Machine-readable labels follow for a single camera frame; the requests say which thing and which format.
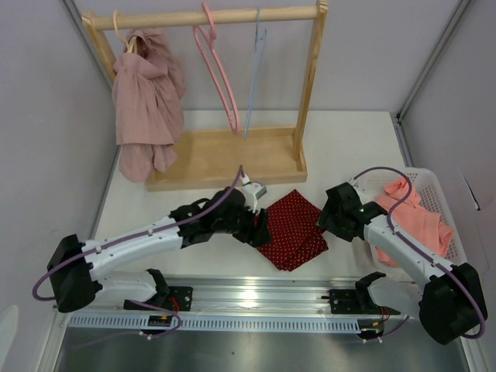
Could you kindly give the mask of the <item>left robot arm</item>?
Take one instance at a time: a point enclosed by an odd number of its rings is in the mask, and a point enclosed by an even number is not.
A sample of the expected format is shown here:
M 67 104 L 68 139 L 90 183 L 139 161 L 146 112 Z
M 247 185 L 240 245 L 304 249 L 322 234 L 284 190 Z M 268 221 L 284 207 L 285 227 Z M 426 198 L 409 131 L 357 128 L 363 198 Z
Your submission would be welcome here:
M 231 235 L 253 248 L 270 243 L 268 212 L 257 207 L 266 192 L 258 183 L 226 188 L 129 234 L 84 242 L 76 235 L 64 237 L 47 265 L 57 310 L 71 313 L 89 305 L 174 309 L 174 293 L 160 270 L 132 274 L 121 268 L 206 243 L 216 234 Z

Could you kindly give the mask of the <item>red polka dot cloth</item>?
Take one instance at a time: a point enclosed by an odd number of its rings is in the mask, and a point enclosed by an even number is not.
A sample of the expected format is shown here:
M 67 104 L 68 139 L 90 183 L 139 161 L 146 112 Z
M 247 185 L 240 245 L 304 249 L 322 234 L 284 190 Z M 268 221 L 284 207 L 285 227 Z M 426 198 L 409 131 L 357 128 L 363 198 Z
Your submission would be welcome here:
M 293 190 L 267 209 L 271 242 L 257 248 L 278 270 L 291 272 L 329 249 L 317 226 L 321 210 Z

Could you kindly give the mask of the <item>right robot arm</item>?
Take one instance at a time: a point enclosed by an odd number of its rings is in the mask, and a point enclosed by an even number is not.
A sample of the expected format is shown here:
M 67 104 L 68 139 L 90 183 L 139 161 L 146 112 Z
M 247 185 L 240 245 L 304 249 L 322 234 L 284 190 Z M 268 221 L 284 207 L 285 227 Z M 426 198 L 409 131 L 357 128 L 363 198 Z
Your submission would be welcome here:
M 345 182 L 326 192 L 317 226 L 345 241 L 356 238 L 382 249 L 415 287 L 373 272 L 355 283 L 354 304 L 362 312 L 385 307 L 418 319 L 436 342 L 478 339 L 486 329 L 487 307 L 478 272 L 433 253 L 392 219 L 375 201 L 362 202 Z

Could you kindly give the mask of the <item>pink pleated skirt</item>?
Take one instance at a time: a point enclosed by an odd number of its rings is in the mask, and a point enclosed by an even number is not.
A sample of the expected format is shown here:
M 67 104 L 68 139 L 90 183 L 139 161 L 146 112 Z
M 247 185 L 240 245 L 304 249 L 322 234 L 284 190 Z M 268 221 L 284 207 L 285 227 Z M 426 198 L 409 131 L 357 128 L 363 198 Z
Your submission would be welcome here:
M 136 42 L 137 51 L 123 52 L 113 65 L 119 170 L 129 181 L 143 183 L 177 160 L 173 145 L 184 130 L 186 86 L 181 62 L 162 29 L 134 29 L 126 39 Z

